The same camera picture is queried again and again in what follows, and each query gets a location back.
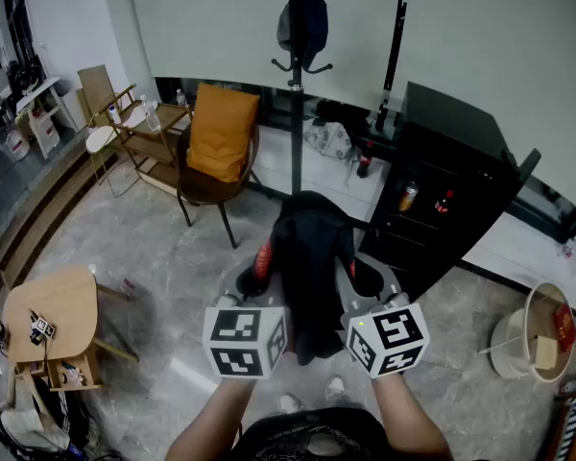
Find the stand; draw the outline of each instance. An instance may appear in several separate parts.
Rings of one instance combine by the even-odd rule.
[[[388,114],[388,100],[391,98],[391,89],[395,79],[396,62],[399,58],[399,48],[401,37],[403,36],[403,23],[405,22],[405,11],[407,4],[403,0],[396,0],[395,29],[393,31],[393,44],[391,45],[391,55],[388,58],[386,68],[386,78],[384,79],[384,91],[382,92],[382,104],[375,120],[375,129],[381,132],[384,129],[384,121]]]
[[[303,148],[303,85],[300,79],[301,69],[310,74],[330,70],[333,65],[328,64],[317,70],[302,68],[302,58],[306,44],[302,40],[301,30],[305,27],[305,14],[303,0],[288,0],[290,6],[290,66],[281,65],[276,59],[271,63],[284,72],[292,71],[292,80],[288,81],[291,99],[291,127],[292,127],[292,192],[300,192],[301,161]]]

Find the black cabinet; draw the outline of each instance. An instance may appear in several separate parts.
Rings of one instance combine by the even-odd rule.
[[[392,266],[401,288],[414,300],[491,227],[535,168],[540,153],[532,151],[516,166],[490,114],[412,83],[397,122],[395,145],[372,229],[360,250]],[[409,182],[416,184],[418,194],[401,210]],[[446,212],[436,207],[444,198]]]

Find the plastic bottle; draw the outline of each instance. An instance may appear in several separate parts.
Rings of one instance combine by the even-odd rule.
[[[108,115],[111,117],[111,121],[116,125],[119,125],[122,122],[122,119],[119,117],[119,112],[117,112],[114,105],[111,105],[108,108]]]
[[[159,132],[162,130],[160,125],[160,120],[157,117],[156,110],[151,102],[147,100],[145,94],[141,94],[141,104],[143,107],[143,113],[145,114],[145,121],[147,121],[147,126],[152,132]]]
[[[188,102],[185,100],[185,94],[181,92],[181,89],[177,89],[177,104],[180,106],[187,106]]]
[[[367,177],[369,166],[372,164],[372,148],[373,140],[370,140],[367,142],[367,147],[365,147],[361,152],[361,160],[358,164],[358,169],[356,170],[356,175],[359,178]]]
[[[448,208],[452,204],[452,198],[454,197],[454,191],[451,189],[447,189],[445,194],[435,202],[435,209],[438,210],[438,213],[448,213]]]

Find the wrist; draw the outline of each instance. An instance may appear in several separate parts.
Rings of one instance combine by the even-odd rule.
[[[401,374],[386,374],[385,376],[376,377],[372,379],[372,384],[387,385],[387,386],[397,386],[404,385],[405,379]]]
[[[230,391],[251,391],[256,385],[257,379],[238,379],[235,377],[225,377],[220,386]]]

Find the table leg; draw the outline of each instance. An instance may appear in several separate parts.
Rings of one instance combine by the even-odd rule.
[[[70,111],[64,105],[64,102],[62,101],[61,97],[59,97],[58,93],[56,92],[53,86],[49,87],[49,90],[51,92],[51,95],[54,96],[54,101],[56,101],[56,104],[60,107],[60,109],[64,113],[64,116],[66,116],[66,121],[68,121],[70,128],[72,128],[75,131],[75,133],[78,133],[77,125],[75,125],[75,120],[70,115]]]
[[[39,138],[41,133],[40,130],[38,129],[36,118],[32,114],[32,109],[34,109],[34,104],[31,107],[28,107],[28,121],[30,122],[30,128],[32,128],[32,132],[35,134],[36,143],[38,143],[38,147],[40,147],[40,152],[42,153],[42,156],[45,159],[47,159],[49,157],[49,153],[45,152],[45,147],[43,146],[42,141]]]
[[[96,288],[98,290],[100,290],[101,292],[104,292],[105,294],[107,294],[109,297],[113,297],[114,299],[117,299],[119,301],[124,301],[127,303],[130,300],[126,294],[122,294],[121,292],[117,292],[117,291],[113,290],[112,288],[105,287],[104,285],[101,285],[100,283],[96,283]]]
[[[92,340],[94,344],[98,345],[99,347],[105,349],[108,352],[114,353],[115,355],[119,355],[122,358],[126,358],[127,360],[131,360],[132,362],[138,362],[138,357],[136,355],[132,355],[131,353],[124,352],[123,350],[118,349],[117,347],[113,347],[107,342],[104,342],[100,338],[94,337]]]

